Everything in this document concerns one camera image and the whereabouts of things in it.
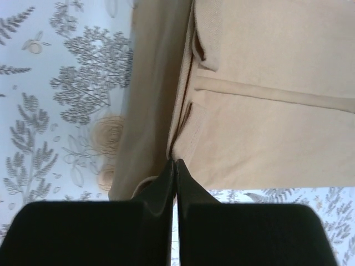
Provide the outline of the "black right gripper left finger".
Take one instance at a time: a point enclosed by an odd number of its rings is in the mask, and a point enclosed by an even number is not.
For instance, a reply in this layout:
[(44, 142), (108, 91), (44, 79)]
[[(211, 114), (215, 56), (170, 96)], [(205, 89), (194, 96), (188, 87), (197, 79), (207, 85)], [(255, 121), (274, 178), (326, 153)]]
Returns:
[(39, 201), (15, 216), (2, 265), (169, 265), (175, 163), (127, 201)]

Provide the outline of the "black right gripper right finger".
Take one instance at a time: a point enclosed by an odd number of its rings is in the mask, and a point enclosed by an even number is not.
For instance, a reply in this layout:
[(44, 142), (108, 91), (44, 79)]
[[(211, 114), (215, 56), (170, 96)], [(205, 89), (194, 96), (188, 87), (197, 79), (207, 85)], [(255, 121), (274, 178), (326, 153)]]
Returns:
[(336, 265), (308, 206), (221, 203), (176, 162), (181, 265)]

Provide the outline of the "beige t shirt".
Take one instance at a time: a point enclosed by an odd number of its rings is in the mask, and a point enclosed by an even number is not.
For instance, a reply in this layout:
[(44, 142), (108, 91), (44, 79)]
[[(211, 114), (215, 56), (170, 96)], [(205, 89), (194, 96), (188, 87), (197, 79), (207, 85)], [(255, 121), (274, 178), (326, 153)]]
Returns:
[(111, 200), (183, 160), (204, 188), (354, 185), (353, 1), (139, 1)]

